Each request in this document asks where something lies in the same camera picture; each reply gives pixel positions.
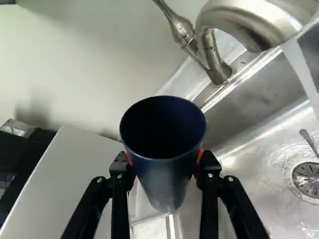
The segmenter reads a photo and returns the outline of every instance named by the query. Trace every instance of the white countertop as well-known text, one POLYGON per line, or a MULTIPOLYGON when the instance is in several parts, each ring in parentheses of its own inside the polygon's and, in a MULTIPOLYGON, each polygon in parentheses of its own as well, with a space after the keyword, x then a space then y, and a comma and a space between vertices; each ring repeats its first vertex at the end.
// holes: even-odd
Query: white countertop
MULTIPOLYGON (((59 239, 91 179, 108 178, 121 143, 63 126, 40 159, 1 231, 1 239, 59 239)), ((110 238, 111 202, 96 238, 110 238)))

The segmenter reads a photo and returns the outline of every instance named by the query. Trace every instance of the screw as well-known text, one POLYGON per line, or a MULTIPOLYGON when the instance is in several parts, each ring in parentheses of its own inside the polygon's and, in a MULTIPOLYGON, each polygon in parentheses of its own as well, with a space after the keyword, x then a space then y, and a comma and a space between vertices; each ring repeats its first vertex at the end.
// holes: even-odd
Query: screw
POLYGON ((180 22, 179 22, 178 24, 176 24, 176 26, 177 26, 178 30, 181 30, 181 24, 180 24, 180 22))

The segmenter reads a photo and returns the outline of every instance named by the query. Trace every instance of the cup rim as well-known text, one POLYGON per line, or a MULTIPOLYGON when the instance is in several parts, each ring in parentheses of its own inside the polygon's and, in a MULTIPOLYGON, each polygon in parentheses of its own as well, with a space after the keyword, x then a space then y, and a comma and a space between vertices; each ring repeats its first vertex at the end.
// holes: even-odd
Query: cup rim
POLYGON ((143 159, 146 159, 146 160, 149 160, 149 161, 174 161, 174 160, 177 160, 178 158, 181 158, 181 157, 184 157, 186 155, 188 155, 189 153, 191 153, 192 151, 194 151, 197 147, 199 147, 205 137, 205 133, 206 133, 206 127, 207 127, 207 123, 206 123, 206 118, 205 118, 205 115, 204 113, 201 111, 201 109, 195 105, 192 101, 189 101, 185 98, 182 98, 182 97, 178 97, 178 96, 152 96, 152 97, 147 97, 145 99, 142 99, 136 103, 134 103, 133 105, 131 105, 124 113, 124 115, 122 116, 121 118, 121 122, 120 122, 120 137, 121 137, 121 142, 124 144, 125 148, 129 149, 130 152, 134 153, 136 156, 140 157, 140 158, 143 158, 143 159), (149 100, 149 99, 155 99, 155 98, 173 98, 173 99, 180 99, 180 100, 184 100, 190 104, 192 104, 195 108, 197 108, 202 114, 201 114, 201 117, 203 118, 203 122, 204 122, 204 130, 203 130, 203 134, 200 138, 200 140, 198 141, 198 143, 193 147, 191 148, 190 150, 180 154, 180 155, 177 155, 175 157, 170 157, 170 158, 149 158, 149 157, 146 157, 146 156, 143 156, 143 155, 140 155, 139 153, 136 153, 134 150, 132 150, 130 147, 127 146, 127 144, 125 144, 125 141, 123 140, 123 137, 122 137, 122 131, 121 131, 121 128, 122 128, 122 125, 123 125, 123 121, 124 121, 124 118, 128 112, 128 110, 135 106, 136 104, 139 104, 143 101, 146 101, 146 100, 149 100))

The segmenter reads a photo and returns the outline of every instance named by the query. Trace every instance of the faucet spout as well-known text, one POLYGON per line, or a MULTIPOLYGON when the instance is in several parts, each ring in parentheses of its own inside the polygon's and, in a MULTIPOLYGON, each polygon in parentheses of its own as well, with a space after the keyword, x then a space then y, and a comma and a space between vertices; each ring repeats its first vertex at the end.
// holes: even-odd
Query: faucet spout
POLYGON ((302 30, 316 13, 316 0, 214 0, 201 10, 195 33, 203 64, 214 72, 212 82, 222 84, 230 67, 221 59, 215 28, 239 40, 252 53, 278 46, 302 30))

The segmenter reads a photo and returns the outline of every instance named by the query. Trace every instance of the faucet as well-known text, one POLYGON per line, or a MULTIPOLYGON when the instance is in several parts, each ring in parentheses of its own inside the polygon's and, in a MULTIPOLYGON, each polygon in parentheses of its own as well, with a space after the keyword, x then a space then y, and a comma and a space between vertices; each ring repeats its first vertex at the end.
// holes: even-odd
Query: faucet
POLYGON ((317 0, 210 0, 196 27, 163 0, 152 0, 166 16, 173 38, 208 74, 215 85, 234 70, 220 57, 215 29, 234 36, 248 51, 260 53, 288 41, 317 12, 317 0))

